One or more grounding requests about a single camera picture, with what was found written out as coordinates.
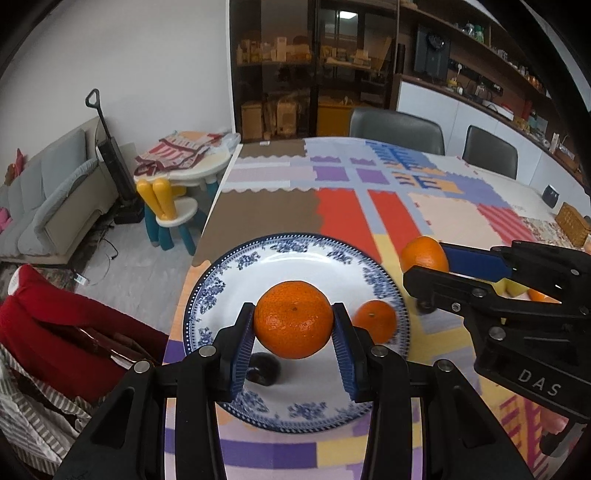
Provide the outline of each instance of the sofa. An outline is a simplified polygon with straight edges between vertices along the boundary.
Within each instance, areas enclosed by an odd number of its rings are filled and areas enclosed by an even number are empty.
[[[67,264],[97,218],[117,199],[117,189],[96,141],[98,118],[75,128],[25,163],[10,186],[0,187],[0,207],[12,222],[0,233],[0,260]]]

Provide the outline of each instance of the red cloth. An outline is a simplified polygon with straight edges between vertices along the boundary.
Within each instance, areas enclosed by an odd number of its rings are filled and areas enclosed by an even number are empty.
[[[22,173],[24,167],[25,156],[22,154],[21,149],[17,148],[17,159],[14,161],[14,176],[18,177]]]
[[[61,290],[23,265],[18,290],[0,306],[0,343],[29,374],[66,397],[80,396],[91,403],[107,395],[125,370],[54,335],[43,323],[121,333],[157,360],[162,360],[167,342],[167,335],[98,301]]]

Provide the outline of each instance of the vacuum handle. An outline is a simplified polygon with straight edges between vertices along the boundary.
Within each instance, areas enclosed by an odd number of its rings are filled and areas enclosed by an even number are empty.
[[[91,102],[90,98],[95,95],[95,101]],[[88,108],[94,108],[99,112],[100,122],[103,124],[103,128],[105,129],[105,134],[108,138],[111,138],[111,132],[109,132],[109,128],[105,122],[105,117],[103,116],[103,110],[100,108],[100,93],[98,88],[93,88],[88,95],[86,95],[85,104]]]
[[[96,95],[96,100],[94,102],[90,101],[92,95]],[[98,88],[93,88],[90,93],[86,95],[85,103],[88,108],[95,108],[100,111],[100,93]]]

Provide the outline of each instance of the cushion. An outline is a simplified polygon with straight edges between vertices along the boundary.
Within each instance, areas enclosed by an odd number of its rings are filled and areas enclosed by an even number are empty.
[[[49,242],[45,242],[47,246],[41,243],[33,227],[34,224],[31,222],[18,239],[18,251],[23,255],[50,255],[56,253],[55,249],[49,248]]]
[[[18,249],[18,239],[27,229],[35,216],[35,210],[23,215],[19,221],[13,220],[7,229],[0,233],[0,255],[2,257],[18,257],[21,253]]]
[[[17,177],[8,187],[8,212],[12,220],[20,221],[25,214],[22,206],[21,178]]]
[[[68,176],[86,161],[84,130],[78,129],[40,158],[43,193],[49,197]]]
[[[8,208],[8,187],[0,186],[0,207]]]
[[[41,162],[27,165],[19,178],[21,179],[22,208],[25,212],[41,206],[45,201],[43,193],[43,179],[41,177]]]
[[[12,222],[12,218],[8,213],[8,209],[4,207],[0,207],[0,232],[3,232],[8,228]]]

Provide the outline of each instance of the table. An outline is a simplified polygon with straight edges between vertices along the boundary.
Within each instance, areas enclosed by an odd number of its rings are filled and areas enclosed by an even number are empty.
[[[381,263],[401,289],[398,253],[419,235],[488,249],[513,239],[569,246],[537,192],[511,179],[440,157],[355,138],[248,144],[222,180],[187,274],[165,362],[184,357],[184,308],[200,275],[231,248],[258,236],[315,232],[344,240]],[[501,421],[541,479],[561,459],[541,454],[539,406],[478,376],[462,318],[436,311],[411,318],[409,360],[452,360]],[[165,441],[167,479],[174,475],[174,406]],[[421,478],[418,403],[413,409],[413,478]],[[289,435],[257,429],[217,409],[228,478],[357,480],[369,426],[364,416],[328,432]]]

